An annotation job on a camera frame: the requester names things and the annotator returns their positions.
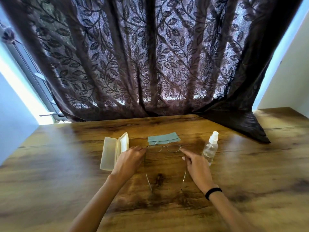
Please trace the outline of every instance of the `leaf pattern curtain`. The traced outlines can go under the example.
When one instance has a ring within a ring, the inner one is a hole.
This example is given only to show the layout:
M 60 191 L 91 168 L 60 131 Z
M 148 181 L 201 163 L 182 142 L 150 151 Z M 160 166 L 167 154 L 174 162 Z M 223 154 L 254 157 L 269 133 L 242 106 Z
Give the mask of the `leaf pattern curtain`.
M 68 118 L 198 113 L 269 142 L 252 104 L 300 0 L 273 41 L 279 0 L 1 1 Z

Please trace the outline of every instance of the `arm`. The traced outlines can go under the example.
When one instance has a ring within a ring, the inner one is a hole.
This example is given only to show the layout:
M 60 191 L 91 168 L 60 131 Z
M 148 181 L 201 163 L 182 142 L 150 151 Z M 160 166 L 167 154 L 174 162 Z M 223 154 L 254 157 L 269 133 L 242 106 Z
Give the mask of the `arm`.
M 112 173 L 86 207 L 74 219 L 68 232 L 95 232 L 122 186 L 134 175 L 141 164 L 146 149 L 131 147 L 122 152 Z
M 197 187 L 205 195 L 211 188 L 218 187 L 214 184 L 208 161 L 200 155 L 197 155 L 184 148 L 180 149 L 185 155 L 187 161 L 188 172 Z M 259 232 L 261 230 L 253 226 L 244 215 L 242 215 L 219 191 L 216 191 L 209 196 L 209 200 L 214 207 L 219 211 L 225 223 L 229 226 L 232 232 Z

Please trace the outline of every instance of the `bottle cap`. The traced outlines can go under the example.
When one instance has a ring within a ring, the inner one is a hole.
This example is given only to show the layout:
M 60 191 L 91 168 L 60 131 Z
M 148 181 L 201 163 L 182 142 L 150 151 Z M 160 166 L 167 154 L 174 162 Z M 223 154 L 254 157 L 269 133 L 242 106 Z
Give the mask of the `bottle cap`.
M 218 135 L 219 133 L 217 131 L 214 131 L 211 137 L 209 138 L 209 143 L 210 144 L 217 144 L 218 141 Z

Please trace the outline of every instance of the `cleaning cloth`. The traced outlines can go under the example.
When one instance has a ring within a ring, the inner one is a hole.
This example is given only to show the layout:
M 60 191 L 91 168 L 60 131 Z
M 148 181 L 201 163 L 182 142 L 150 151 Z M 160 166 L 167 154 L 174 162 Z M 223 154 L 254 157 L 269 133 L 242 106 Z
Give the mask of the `cleaning cloth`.
M 168 144 L 171 142 L 179 142 L 180 138 L 176 134 L 176 132 L 159 135 L 159 136 L 150 136 L 148 137 L 149 145 L 160 145 L 160 144 Z

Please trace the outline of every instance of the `black wristband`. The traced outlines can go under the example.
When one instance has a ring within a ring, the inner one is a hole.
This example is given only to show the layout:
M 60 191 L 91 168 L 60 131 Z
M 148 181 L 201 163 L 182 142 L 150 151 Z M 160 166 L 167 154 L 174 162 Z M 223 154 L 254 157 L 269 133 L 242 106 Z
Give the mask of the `black wristband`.
M 209 201 L 210 194 L 214 193 L 216 191 L 221 191 L 222 192 L 221 188 L 219 188 L 219 187 L 211 188 L 209 191 L 207 191 L 207 193 L 205 195 L 205 198 Z

